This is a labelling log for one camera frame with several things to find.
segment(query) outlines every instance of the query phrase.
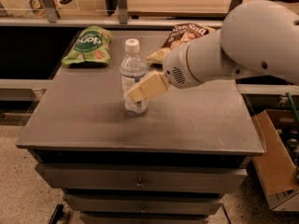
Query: speckled floor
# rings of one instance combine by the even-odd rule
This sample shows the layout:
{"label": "speckled floor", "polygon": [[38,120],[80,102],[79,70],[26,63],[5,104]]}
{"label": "speckled floor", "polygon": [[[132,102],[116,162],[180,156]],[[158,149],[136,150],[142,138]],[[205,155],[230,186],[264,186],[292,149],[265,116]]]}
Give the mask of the speckled floor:
{"label": "speckled floor", "polygon": [[[79,213],[63,202],[63,193],[51,189],[36,173],[36,160],[15,143],[22,126],[0,122],[0,223],[48,224],[57,204],[64,205],[59,224],[83,224]],[[223,197],[223,207],[209,218],[210,224],[298,224],[299,213],[269,210],[252,164],[240,188]]]}

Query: green chip bag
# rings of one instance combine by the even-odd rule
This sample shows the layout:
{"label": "green chip bag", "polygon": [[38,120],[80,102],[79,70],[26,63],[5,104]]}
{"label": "green chip bag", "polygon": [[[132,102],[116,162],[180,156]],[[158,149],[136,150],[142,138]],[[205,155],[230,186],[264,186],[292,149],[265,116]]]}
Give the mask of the green chip bag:
{"label": "green chip bag", "polygon": [[62,64],[109,63],[109,41],[112,33],[97,26],[86,28],[78,37],[73,48],[62,59]]}

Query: plastic bottle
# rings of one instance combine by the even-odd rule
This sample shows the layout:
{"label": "plastic bottle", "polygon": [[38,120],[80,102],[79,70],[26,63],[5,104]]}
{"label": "plastic bottle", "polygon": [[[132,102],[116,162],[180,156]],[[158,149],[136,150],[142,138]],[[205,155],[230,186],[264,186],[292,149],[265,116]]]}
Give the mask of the plastic bottle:
{"label": "plastic bottle", "polygon": [[137,39],[127,39],[125,41],[126,57],[121,63],[121,84],[123,91],[124,107],[131,115],[141,115],[147,111],[149,100],[134,102],[128,95],[128,91],[133,85],[148,72],[148,63],[139,54],[140,46]]}

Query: bottle cap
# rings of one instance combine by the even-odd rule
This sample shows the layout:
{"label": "bottle cap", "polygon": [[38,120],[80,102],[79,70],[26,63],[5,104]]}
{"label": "bottle cap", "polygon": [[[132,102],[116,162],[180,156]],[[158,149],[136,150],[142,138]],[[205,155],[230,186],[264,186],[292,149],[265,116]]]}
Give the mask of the bottle cap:
{"label": "bottle cap", "polygon": [[137,39],[127,39],[125,41],[125,52],[129,55],[135,55],[140,51],[139,41]]}

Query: gray drawer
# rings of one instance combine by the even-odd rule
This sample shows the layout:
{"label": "gray drawer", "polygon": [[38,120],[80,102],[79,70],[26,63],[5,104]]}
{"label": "gray drawer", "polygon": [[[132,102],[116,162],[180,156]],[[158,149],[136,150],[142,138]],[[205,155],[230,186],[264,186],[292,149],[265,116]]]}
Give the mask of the gray drawer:
{"label": "gray drawer", "polygon": [[36,170],[53,188],[123,189],[233,193],[247,176],[245,169],[42,164]]}
{"label": "gray drawer", "polygon": [[81,213],[85,224],[207,224],[207,217]]}
{"label": "gray drawer", "polygon": [[178,196],[175,193],[170,195],[159,194],[152,192],[148,196],[144,196],[144,193],[143,195],[136,195],[136,193],[117,193],[115,195],[65,194],[64,200],[73,210],[81,212],[208,216],[216,214],[221,207],[220,199],[193,198],[191,195]]}

